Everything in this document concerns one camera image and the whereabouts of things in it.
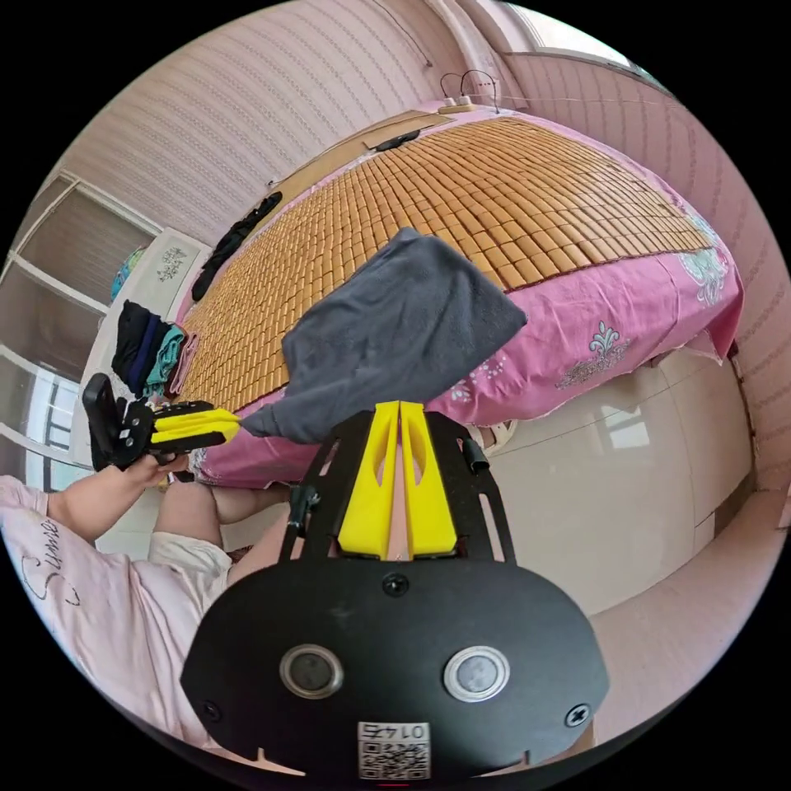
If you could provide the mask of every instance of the gray towel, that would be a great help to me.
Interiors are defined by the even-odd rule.
[[[378,403],[437,398],[526,323],[464,256],[404,228],[285,335],[286,395],[241,424],[256,437],[323,442]]]

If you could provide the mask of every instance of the person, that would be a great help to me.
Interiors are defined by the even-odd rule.
[[[227,587],[276,562],[279,546],[273,527],[233,564],[220,525],[287,502],[289,489],[173,482],[147,560],[96,549],[146,489],[186,465],[186,457],[161,466],[144,456],[53,494],[0,476],[0,527],[33,607],[87,679],[154,727],[217,750],[181,689],[181,669],[207,609]]]

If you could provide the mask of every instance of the bed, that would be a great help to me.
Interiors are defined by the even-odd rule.
[[[422,129],[403,147],[370,152],[388,137],[380,125],[355,138],[357,149],[334,147],[277,187],[281,208],[201,302],[180,307],[179,323],[200,337],[183,400],[246,415],[282,398],[283,335],[405,226],[460,250],[528,319],[428,410],[481,426],[537,419],[682,346],[725,358],[742,285],[725,245],[680,195],[550,121],[436,109],[397,120],[398,133]],[[193,469],[210,483],[261,487],[299,480],[315,451],[241,432],[196,453]]]

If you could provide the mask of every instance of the white cabinet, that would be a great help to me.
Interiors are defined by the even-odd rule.
[[[179,305],[211,252],[210,247],[172,228],[166,228],[152,242],[110,306],[107,316],[101,320],[99,334],[80,381],[81,398],[85,385],[98,372],[110,377],[116,398],[133,398],[110,366],[115,355],[118,319],[124,302],[136,302],[163,320],[174,321]],[[69,456],[77,464],[91,466],[91,439],[82,402],[74,410]]]

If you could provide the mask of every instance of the white shorts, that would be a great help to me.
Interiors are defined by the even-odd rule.
[[[232,566],[227,553],[210,541],[159,531],[151,534],[148,560],[169,566],[182,577],[200,615],[205,614],[227,588]]]

